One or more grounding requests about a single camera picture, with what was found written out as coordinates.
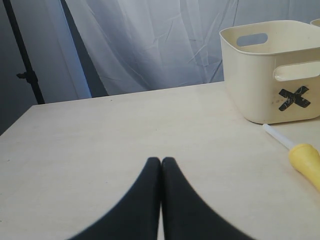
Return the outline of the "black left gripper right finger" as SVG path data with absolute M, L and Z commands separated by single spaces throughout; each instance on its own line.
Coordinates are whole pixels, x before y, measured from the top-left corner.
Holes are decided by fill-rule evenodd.
M 166 240 L 251 240 L 193 189 L 177 161 L 165 157 L 162 172 L 162 222 Z

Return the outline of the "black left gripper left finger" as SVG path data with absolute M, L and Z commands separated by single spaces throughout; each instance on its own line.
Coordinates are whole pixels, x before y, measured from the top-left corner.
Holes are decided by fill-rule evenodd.
M 161 162 L 147 159 L 139 176 L 104 216 L 72 240 L 156 240 L 161 206 Z

